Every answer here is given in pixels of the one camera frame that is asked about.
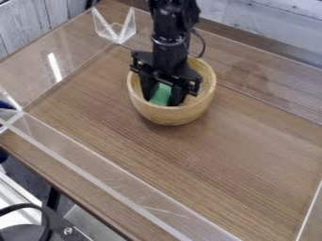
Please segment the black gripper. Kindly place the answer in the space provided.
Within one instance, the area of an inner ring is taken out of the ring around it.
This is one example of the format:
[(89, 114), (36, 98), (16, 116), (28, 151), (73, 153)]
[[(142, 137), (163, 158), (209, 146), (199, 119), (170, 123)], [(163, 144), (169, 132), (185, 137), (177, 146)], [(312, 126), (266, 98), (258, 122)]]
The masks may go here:
[(166, 84), (171, 87), (169, 105), (178, 106), (187, 95), (199, 94), (203, 82), (201, 74), (187, 63), (190, 37), (179, 35), (174, 39), (166, 39), (153, 35), (151, 41), (151, 52), (134, 51), (131, 53), (130, 70), (139, 75), (145, 100), (150, 101), (159, 84)]

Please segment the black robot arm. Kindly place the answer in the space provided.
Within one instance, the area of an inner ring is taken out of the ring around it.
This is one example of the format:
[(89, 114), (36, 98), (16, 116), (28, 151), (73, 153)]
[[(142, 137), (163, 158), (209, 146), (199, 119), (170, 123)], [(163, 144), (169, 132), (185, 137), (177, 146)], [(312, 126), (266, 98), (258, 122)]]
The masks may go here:
[(187, 95), (199, 94), (203, 77), (189, 65), (190, 39), (203, 37), (194, 25), (199, 22), (197, 0), (149, 0), (154, 29), (153, 51), (134, 51), (131, 71), (139, 75), (147, 102), (179, 106)]

